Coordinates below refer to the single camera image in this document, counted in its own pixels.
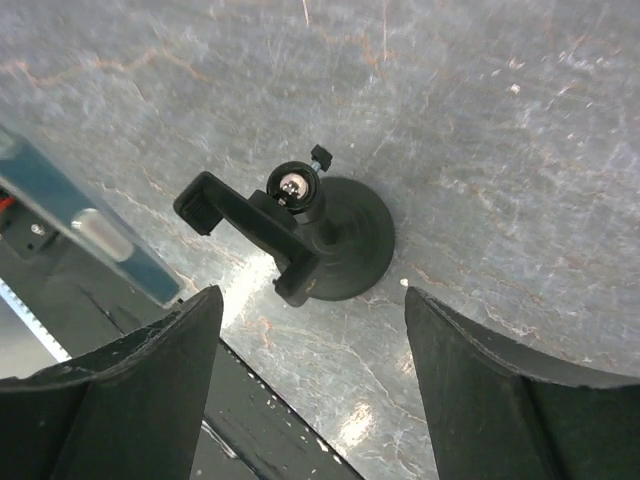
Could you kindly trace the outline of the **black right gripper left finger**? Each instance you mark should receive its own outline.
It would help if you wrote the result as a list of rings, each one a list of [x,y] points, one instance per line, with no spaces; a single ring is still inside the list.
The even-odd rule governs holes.
[[[2,380],[2,478],[188,478],[222,313],[208,287],[97,350]]]

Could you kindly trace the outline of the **black smartphone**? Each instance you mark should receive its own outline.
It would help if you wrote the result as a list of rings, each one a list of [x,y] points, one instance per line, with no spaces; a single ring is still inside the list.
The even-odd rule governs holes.
[[[1,126],[1,187],[160,306],[184,283],[88,184],[15,129]]]

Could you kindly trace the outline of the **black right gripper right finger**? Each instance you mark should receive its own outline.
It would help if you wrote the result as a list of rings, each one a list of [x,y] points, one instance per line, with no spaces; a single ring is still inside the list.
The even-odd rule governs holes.
[[[637,378],[542,353],[417,287],[405,322],[440,478],[638,478]]]

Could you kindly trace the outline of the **black phone stand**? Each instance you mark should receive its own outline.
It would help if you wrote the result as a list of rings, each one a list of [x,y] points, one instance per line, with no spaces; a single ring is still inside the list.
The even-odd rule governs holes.
[[[174,200],[175,213],[201,236],[227,221],[270,255],[276,293],[293,307],[308,299],[357,297],[386,273],[395,227],[382,198],[357,180],[328,175],[333,156],[317,145],[311,159],[275,168],[248,198],[204,171]]]

